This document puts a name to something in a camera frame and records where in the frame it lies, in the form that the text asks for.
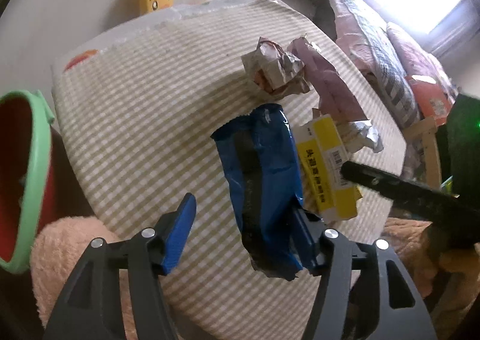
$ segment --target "plastic bag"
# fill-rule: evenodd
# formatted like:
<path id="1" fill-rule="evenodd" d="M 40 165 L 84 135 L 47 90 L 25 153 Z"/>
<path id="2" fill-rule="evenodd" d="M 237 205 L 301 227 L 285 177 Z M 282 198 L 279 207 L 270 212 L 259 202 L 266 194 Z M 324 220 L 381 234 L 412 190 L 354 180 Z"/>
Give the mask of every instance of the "plastic bag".
<path id="1" fill-rule="evenodd" d="M 220 127 L 212 139 L 252 266 L 268 277 L 293 280 L 302 266 L 290 250 L 285 217 L 303 202 L 302 181 L 282 107 L 261 105 Z"/>

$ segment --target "checkered mattress cover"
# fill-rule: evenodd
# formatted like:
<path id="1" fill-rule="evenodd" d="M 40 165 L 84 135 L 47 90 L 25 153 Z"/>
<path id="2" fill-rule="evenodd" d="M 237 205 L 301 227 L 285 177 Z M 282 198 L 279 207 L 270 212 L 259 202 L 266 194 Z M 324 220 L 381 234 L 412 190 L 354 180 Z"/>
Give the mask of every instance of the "checkered mattress cover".
<path id="1" fill-rule="evenodd" d="M 242 246 L 229 187 L 211 133 L 262 102 L 243 84 L 241 56 L 263 36 L 286 46 L 307 35 L 318 44 L 385 149 L 354 160 L 400 174 L 405 142 L 373 89 L 309 19 L 271 0 L 166 22 L 103 50 L 54 79 L 65 147 L 95 214 L 122 238 L 155 224 L 191 192 L 198 213 L 179 266 L 162 288 L 168 302 L 220 340 L 300 339 L 318 278 L 287 282 L 255 272 Z M 312 91 L 281 101 L 292 126 L 311 119 Z M 315 202 L 302 176 L 305 208 Z M 371 243 L 390 201 L 361 189 L 358 216 L 335 227 Z"/>

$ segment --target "bed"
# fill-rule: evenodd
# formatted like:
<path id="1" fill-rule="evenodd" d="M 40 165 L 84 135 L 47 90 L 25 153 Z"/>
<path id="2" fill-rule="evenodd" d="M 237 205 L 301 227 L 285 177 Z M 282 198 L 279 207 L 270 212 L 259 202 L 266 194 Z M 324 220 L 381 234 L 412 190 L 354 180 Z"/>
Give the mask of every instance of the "bed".
<path id="1" fill-rule="evenodd" d="M 212 0 L 149 14 L 92 39 L 53 66 L 65 148 L 96 216 L 121 238 L 152 226 L 186 192 L 198 213 L 181 263 L 161 280 L 172 307 L 219 340 L 300 339 L 318 279 L 286 282 L 255 272 L 241 244 L 211 133 L 262 102 L 243 84 L 240 57 L 258 37 L 286 46 L 306 34 L 335 66 L 378 128 L 384 150 L 354 160 L 400 174 L 405 141 L 359 70 L 321 30 L 279 0 Z M 88 59 L 64 71 L 86 50 Z M 280 102 L 292 126 L 318 95 Z M 302 176 L 305 207 L 314 197 Z M 378 238 L 391 203 L 362 190 L 358 216 L 333 225 L 350 239 Z"/>
<path id="2" fill-rule="evenodd" d="M 329 0 L 329 3 L 335 15 L 335 43 L 375 89 L 408 139 L 402 176 L 439 188 L 442 171 L 435 140 L 437 126 L 421 121 L 430 115 L 423 114 L 420 102 L 429 100 L 435 105 L 437 100 L 430 93 L 412 88 L 407 76 L 430 77 L 445 96 L 447 111 L 455 102 L 456 87 L 436 57 L 424 51 L 400 26 L 383 20 L 363 0 Z"/>

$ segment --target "trash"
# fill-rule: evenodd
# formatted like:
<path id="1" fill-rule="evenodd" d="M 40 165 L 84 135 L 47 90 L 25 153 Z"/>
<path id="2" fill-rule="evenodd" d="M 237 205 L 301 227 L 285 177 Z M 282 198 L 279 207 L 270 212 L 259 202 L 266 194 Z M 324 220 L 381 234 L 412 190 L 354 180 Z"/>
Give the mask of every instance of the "trash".
<path id="1" fill-rule="evenodd" d="M 360 120 L 337 125 L 337 131 L 345 149 L 353 154 L 366 147 L 379 153 L 383 150 L 383 143 L 378 130 L 371 120 Z"/>
<path id="2" fill-rule="evenodd" d="M 349 156 L 332 117 L 323 115 L 292 131 L 320 216 L 327 223 L 356 217 L 362 196 L 340 173 Z"/>
<path id="3" fill-rule="evenodd" d="M 256 50 L 241 59 L 247 74 L 247 87 L 265 101 L 310 92 L 303 76 L 303 62 L 266 38 L 260 38 Z"/>
<path id="4" fill-rule="evenodd" d="M 320 96 L 318 109 L 322 115 L 329 114 L 336 124 L 367 120 L 357 98 L 318 46 L 301 37 L 294 39 L 287 50 L 305 64 L 305 78 Z"/>
<path id="5" fill-rule="evenodd" d="M 293 280 L 302 269 L 290 250 L 285 214 L 302 205 L 295 143 L 283 109 L 264 104 L 212 134 L 230 187 L 242 243 L 252 266 Z"/>

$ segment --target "yellow medicine box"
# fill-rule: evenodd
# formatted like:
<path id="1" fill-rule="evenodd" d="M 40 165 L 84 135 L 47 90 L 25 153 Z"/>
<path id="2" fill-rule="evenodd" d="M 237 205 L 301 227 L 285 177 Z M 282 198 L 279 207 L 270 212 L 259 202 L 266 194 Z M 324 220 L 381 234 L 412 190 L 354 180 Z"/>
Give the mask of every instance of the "yellow medicine box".
<path id="1" fill-rule="evenodd" d="M 330 115 L 292 129 L 297 152 L 325 222 L 357 216 L 358 188 L 340 174 L 348 155 Z"/>

